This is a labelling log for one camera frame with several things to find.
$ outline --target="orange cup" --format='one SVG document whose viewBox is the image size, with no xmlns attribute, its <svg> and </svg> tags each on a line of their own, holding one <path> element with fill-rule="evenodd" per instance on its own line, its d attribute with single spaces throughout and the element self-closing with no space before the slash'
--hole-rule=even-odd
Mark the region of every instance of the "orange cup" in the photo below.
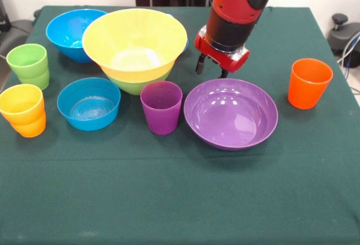
<svg viewBox="0 0 360 245">
<path fill-rule="evenodd" d="M 36 137 L 45 130 L 43 93 L 33 84 L 18 84 L 3 91 L 0 113 L 23 137 Z"/>
<path fill-rule="evenodd" d="M 289 102 L 292 106 L 307 110 L 313 108 L 332 79 L 332 70 L 324 62 L 305 58 L 292 65 Z"/>
</svg>

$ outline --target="table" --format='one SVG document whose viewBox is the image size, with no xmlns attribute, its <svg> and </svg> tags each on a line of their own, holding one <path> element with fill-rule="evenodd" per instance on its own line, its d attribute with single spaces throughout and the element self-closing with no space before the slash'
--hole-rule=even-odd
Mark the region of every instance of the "table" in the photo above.
<svg viewBox="0 0 360 245">
<path fill-rule="evenodd" d="M 77 131 L 56 108 L 60 90 L 104 77 L 47 40 L 55 16 L 79 6 L 46 6 L 27 42 L 48 51 L 51 84 L 43 91 L 47 128 L 34 139 L 0 119 L 0 244 L 358 244 L 360 111 L 308 8 L 266 8 L 247 42 L 251 56 L 231 77 L 266 90 L 279 111 L 274 134 L 241 152 L 206 145 L 183 115 L 168 136 L 146 126 L 140 98 L 122 93 L 115 122 Z M 114 11 L 123 7 L 95 7 Z M 185 26 L 188 50 L 169 80 L 184 96 L 220 69 L 195 74 L 197 31 L 208 8 L 154 8 Z M 286 98 L 292 63 L 314 57 L 334 78 L 312 110 Z M 6 87 L 18 84 L 12 74 Z"/>
</svg>

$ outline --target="cup rim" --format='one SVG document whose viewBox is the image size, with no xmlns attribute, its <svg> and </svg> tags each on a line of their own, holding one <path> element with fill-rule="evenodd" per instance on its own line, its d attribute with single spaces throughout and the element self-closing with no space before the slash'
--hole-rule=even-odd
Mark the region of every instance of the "cup rim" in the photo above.
<svg viewBox="0 0 360 245">
<path fill-rule="evenodd" d="M 4 90 L 1 94 L 0 94 L 0 98 L 7 92 L 10 92 L 12 89 L 15 89 L 15 88 L 19 88 L 20 86 L 29 86 L 31 88 L 35 88 L 37 89 L 39 92 L 40 92 L 40 99 L 38 100 L 38 102 L 32 106 L 31 108 L 29 108 L 28 110 L 25 110 L 25 111 L 22 111 L 22 112 L 18 112 L 18 113 L 9 113 L 7 111 L 4 111 L 0 108 L 0 112 L 1 113 L 5 113 L 6 115 L 12 115 L 12 116 L 16 116 L 16 115 L 20 115 L 20 114 L 25 114 L 25 113 L 28 113 L 32 110 L 34 110 L 35 108 L 37 108 L 39 106 L 39 104 L 42 102 L 43 100 L 43 92 L 41 91 L 41 89 L 39 87 L 37 87 L 36 85 L 34 84 L 30 84 L 30 83 L 21 83 L 21 84 L 16 84 L 14 86 L 11 86 L 9 88 L 7 88 L 6 90 Z"/>
<path fill-rule="evenodd" d="M 143 101 L 143 99 L 142 99 L 142 93 L 143 93 L 144 89 L 145 89 L 146 87 L 150 86 L 151 84 L 155 84 L 155 83 L 159 83 L 159 82 L 169 83 L 170 85 L 175 86 L 175 87 L 180 91 L 180 93 L 181 93 L 180 99 L 179 99 L 179 101 L 178 101 L 177 103 L 175 103 L 175 105 L 173 105 L 173 106 L 171 106 L 171 107 L 169 107 L 169 108 L 166 108 L 166 109 L 157 109 L 157 108 L 153 108 L 153 107 L 148 106 L 148 104 Z M 182 99 L 183 99 L 183 92 L 182 92 L 180 86 L 178 86 L 176 83 L 173 83 L 173 82 L 170 82 L 170 81 L 156 81 L 156 82 L 149 83 L 149 84 L 147 84 L 147 85 L 141 90 L 141 92 L 140 92 L 140 100 L 141 100 L 142 105 L 145 105 L 145 106 L 148 107 L 149 109 L 151 109 L 151 110 L 156 110 L 156 111 L 167 111 L 167 110 L 171 110 L 171 109 L 175 108 L 179 103 L 181 103 L 181 102 L 182 102 Z"/>
<path fill-rule="evenodd" d="M 37 46 L 37 47 L 40 47 L 42 48 L 43 50 L 45 50 L 45 54 L 44 56 L 37 62 L 35 62 L 34 64 L 30 64 L 30 65 L 26 65 L 26 66 L 19 66 L 19 65 L 14 65 L 12 64 L 11 62 L 9 62 L 8 60 L 8 57 L 10 56 L 10 54 L 13 52 L 13 51 L 16 51 L 20 48 L 23 48 L 23 47 L 26 47 L 28 45 L 32 45 L 32 46 Z M 42 62 L 45 58 L 47 57 L 47 50 L 44 46 L 42 46 L 41 44 L 37 44 L 37 43 L 25 43 L 25 44 L 22 44 L 22 45 L 19 45 L 15 48 L 13 48 L 7 55 L 6 55 L 6 62 L 9 64 L 10 67 L 14 67 L 14 68 L 29 68 L 31 66 L 35 66 L 37 64 L 39 64 L 40 62 Z"/>
<path fill-rule="evenodd" d="M 298 63 L 298 62 L 300 62 L 300 61 L 304 61 L 304 60 L 316 61 L 316 62 L 324 65 L 324 66 L 331 72 L 331 77 L 330 77 L 328 80 L 324 81 L 324 82 L 312 82 L 312 81 L 305 80 L 304 78 L 298 76 L 298 75 L 295 73 L 294 66 L 296 65 L 296 63 Z M 332 71 L 331 67 L 330 67 L 328 64 L 326 64 L 325 62 L 323 62 L 323 61 L 321 61 L 321 60 L 319 60 L 319 59 L 316 59 L 316 58 L 301 58 L 301 59 L 297 59 L 297 60 L 293 63 L 293 65 L 292 65 L 292 67 L 291 67 L 291 72 L 292 72 L 292 74 L 293 74 L 294 76 L 296 76 L 296 77 L 297 77 L 298 79 L 300 79 L 301 81 L 307 82 L 307 83 L 310 83 L 310 84 L 319 84 L 319 85 L 322 85 L 322 84 L 325 84 L 325 83 L 329 83 L 329 82 L 332 80 L 332 78 L 334 77 L 334 72 Z"/>
</svg>

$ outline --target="green bowl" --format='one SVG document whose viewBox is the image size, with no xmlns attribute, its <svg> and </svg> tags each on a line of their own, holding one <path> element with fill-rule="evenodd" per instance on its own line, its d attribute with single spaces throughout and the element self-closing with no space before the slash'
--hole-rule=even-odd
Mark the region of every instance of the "green bowl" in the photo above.
<svg viewBox="0 0 360 245">
<path fill-rule="evenodd" d="M 131 95 L 140 95 L 141 90 L 149 83 L 156 82 L 156 81 L 163 81 L 166 80 L 166 78 L 169 76 L 170 71 L 168 71 L 166 74 L 161 76 L 158 79 L 143 82 L 143 83 L 127 83 L 122 82 L 119 80 L 116 80 L 114 78 L 111 78 L 109 75 L 106 74 L 106 76 L 111 80 L 113 83 L 115 83 L 118 87 L 120 87 L 121 90 L 125 91 L 126 93 L 129 93 Z"/>
</svg>

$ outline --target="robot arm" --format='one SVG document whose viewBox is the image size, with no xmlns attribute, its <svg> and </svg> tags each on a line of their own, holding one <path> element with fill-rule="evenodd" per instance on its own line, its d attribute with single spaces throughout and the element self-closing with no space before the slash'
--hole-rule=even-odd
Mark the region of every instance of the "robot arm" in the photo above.
<svg viewBox="0 0 360 245">
<path fill-rule="evenodd" d="M 248 59 L 250 52 L 245 41 L 255 27 L 268 0 L 213 0 L 208 23 L 195 40 L 195 47 L 202 53 L 197 65 L 202 72 L 206 56 L 219 63 L 227 72 L 235 72 Z"/>
</svg>

